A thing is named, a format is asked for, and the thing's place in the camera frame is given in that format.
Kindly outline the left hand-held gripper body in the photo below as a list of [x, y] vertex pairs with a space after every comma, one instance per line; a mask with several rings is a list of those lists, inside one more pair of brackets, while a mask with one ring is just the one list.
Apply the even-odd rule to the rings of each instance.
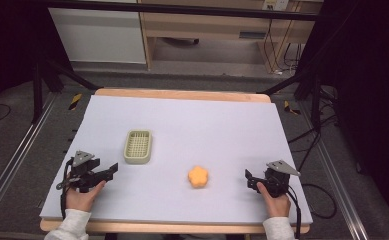
[[57, 190], [64, 190], [66, 186], [78, 188], [87, 193], [98, 183], [95, 181], [96, 173], [88, 169], [88, 161], [97, 159], [93, 154], [78, 150], [66, 163], [64, 178], [56, 185]]

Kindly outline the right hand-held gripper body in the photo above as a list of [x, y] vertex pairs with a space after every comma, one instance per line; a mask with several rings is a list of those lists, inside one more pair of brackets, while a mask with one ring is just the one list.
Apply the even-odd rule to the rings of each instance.
[[286, 163], [284, 160], [273, 161], [266, 164], [265, 177], [258, 179], [262, 183], [271, 197], [277, 198], [286, 194], [289, 189], [290, 176], [300, 176], [301, 173]]

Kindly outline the green plastic slotted basket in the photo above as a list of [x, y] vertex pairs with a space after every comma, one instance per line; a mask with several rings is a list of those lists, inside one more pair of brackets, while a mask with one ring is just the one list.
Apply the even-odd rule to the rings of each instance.
[[149, 130], [130, 130], [127, 134], [124, 159], [128, 164], [146, 164], [151, 158], [152, 134]]

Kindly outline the orange flower-shaped sponge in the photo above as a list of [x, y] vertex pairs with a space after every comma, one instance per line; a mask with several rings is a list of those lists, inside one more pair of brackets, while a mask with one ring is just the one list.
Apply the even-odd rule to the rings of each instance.
[[208, 183], [208, 170], [195, 166], [188, 172], [188, 180], [193, 188], [203, 188]]

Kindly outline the person's right hand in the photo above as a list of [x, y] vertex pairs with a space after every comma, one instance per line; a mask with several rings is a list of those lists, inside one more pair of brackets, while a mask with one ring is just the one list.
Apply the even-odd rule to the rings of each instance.
[[291, 202], [286, 195], [273, 198], [262, 183], [257, 183], [256, 186], [265, 201], [270, 218], [289, 216]]

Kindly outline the person's left hand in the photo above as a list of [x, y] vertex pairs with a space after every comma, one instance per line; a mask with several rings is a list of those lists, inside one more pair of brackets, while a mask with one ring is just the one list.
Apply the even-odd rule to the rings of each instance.
[[66, 208], [90, 212], [96, 197], [105, 187], [105, 185], [106, 182], [101, 181], [87, 193], [80, 193], [75, 189], [70, 188], [66, 193]]

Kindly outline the yellow black striped tape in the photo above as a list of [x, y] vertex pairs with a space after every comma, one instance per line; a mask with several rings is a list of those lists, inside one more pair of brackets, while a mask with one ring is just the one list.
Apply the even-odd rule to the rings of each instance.
[[292, 109], [289, 101], [284, 101], [284, 111], [292, 113], [294, 115], [301, 115], [301, 111], [297, 109]]
[[78, 102], [80, 101], [82, 97], [82, 94], [81, 93], [78, 93], [78, 94], [75, 94], [72, 98], [72, 101], [68, 107], [69, 110], [74, 110], [78, 104]]

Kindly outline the black metal stand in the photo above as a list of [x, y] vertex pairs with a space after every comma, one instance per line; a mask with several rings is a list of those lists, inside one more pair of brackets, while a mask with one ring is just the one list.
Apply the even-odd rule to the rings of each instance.
[[321, 120], [320, 120], [320, 111], [319, 111], [319, 102], [320, 102], [320, 90], [321, 90], [321, 81], [315, 70], [303, 70], [299, 73], [296, 73], [294, 76], [278, 83], [277, 85], [270, 87], [264, 91], [259, 91], [259, 94], [272, 95], [279, 90], [282, 90], [293, 83], [298, 82], [294, 97], [296, 100], [305, 100], [308, 95], [312, 96], [311, 100], [311, 114], [310, 120], [313, 126], [313, 129], [316, 132], [321, 131]]
[[82, 85], [89, 90], [98, 90], [100, 86], [91, 83], [83, 77], [76, 74], [73, 70], [69, 70], [59, 63], [51, 59], [41, 59], [37, 61], [33, 67], [33, 119], [36, 123], [40, 118], [43, 110], [43, 85], [46, 85], [51, 92], [61, 92], [64, 85], [60, 79], [60, 75], [64, 75], [76, 83]]

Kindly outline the white cabinet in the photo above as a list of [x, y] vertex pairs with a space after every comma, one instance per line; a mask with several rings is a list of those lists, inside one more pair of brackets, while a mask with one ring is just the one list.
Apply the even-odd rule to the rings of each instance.
[[71, 62], [145, 64], [137, 12], [50, 8]]

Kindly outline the wooden desk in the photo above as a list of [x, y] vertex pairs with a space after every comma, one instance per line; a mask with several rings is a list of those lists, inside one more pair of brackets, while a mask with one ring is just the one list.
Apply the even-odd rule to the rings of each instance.
[[[144, 4], [221, 7], [263, 10], [264, 0], [137, 0]], [[289, 0], [285, 12], [320, 12], [323, 0]], [[146, 56], [152, 57], [152, 40], [176, 39], [250, 40], [258, 44], [269, 72], [282, 68], [282, 55], [289, 45], [305, 44], [314, 27], [312, 21], [257, 19], [185, 14], [142, 13], [141, 26]]]

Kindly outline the white power strip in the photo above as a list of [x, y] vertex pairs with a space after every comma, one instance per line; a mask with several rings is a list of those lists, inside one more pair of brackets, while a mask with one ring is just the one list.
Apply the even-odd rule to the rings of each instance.
[[271, 11], [285, 11], [289, 0], [264, 0], [262, 9]]

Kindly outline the metal floor rail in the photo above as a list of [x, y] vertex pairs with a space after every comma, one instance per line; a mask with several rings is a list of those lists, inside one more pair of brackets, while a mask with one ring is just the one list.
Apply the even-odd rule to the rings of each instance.
[[8, 164], [0, 175], [0, 202], [2, 201], [7, 189], [9, 188], [14, 176], [19, 170], [25, 157], [35, 142], [40, 130], [46, 122], [51, 109], [58, 97], [57, 93], [49, 93], [42, 105], [41, 113], [37, 120], [32, 123], [14, 151]]
[[[322, 122], [326, 119], [328, 119], [327, 122], [333, 123], [335, 121], [335, 112], [332, 107], [330, 107], [331, 105], [326, 102], [319, 103], [324, 106], [318, 105], [318, 123], [322, 124]], [[324, 123], [323, 126], [329, 126], [329, 123]], [[356, 207], [354, 206], [352, 198], [350, 197], [347, 188], [332, 161], [333, 159], [331, 158], [330, 152], [324, 142], [325, 135], [323, 132], [324, 128], [321, 127], [316, 147], [319, 160], [332, 188], [338, 211], [342, 214], [353, 240], [369, 240], [368, 233], [365, 230]]]

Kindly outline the black horizontal frame bar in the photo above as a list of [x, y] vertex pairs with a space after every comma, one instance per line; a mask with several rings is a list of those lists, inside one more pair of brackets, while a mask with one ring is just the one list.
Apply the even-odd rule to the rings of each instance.
[[142, 12], [160, 14], [185, 14], [202, 16], [223, 16], [257, 19], [279, 19], [279, 20], [300, 20], [318, 21], [322, 18], [319, 14], [298, 13], [285, 11], [248, 10], [221, 7], [201, 7], [144, 3], [118, 3], [100, 2], [86, 0], [40, 0], [40, 3], [47, 7], [82, 9], [82, 10], [103, 10], [121, 12]]

